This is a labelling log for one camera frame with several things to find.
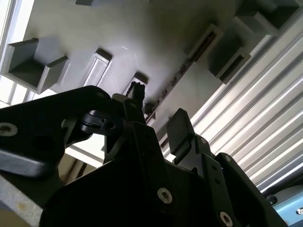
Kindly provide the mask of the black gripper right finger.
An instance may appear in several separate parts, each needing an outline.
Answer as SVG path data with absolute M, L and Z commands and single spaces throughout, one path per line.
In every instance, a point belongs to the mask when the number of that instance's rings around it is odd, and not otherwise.
M 174 164 L 189 174 L 190 219 L 206 227 L 238 227 L 221 165 L 185 110 L 178 109 L 168 121 L 167 135 Z

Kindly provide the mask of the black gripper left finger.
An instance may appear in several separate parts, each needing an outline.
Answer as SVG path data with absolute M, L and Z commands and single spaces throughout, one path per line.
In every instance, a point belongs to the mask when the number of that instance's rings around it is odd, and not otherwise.
M 155 131 L 142 112 L 143 86 L 118 101 L 95 86 L 77 88 L 0 111 L 0 205 L 44 208 L 64 186 L 57 167 L 65 149 L 94 134 L 106 137 L 105 163 L 124 158 L 145 179 L 159 171 L 165 182 Z

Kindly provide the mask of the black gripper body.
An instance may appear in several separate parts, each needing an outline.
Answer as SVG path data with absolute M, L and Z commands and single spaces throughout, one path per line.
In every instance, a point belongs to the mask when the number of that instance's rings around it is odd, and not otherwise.
M 202 172 L 163 161 L 154 181 L 118 158 L 57 191 L 44 227 L 284 227 L 285 221 L 232 162 L 200 154 Z

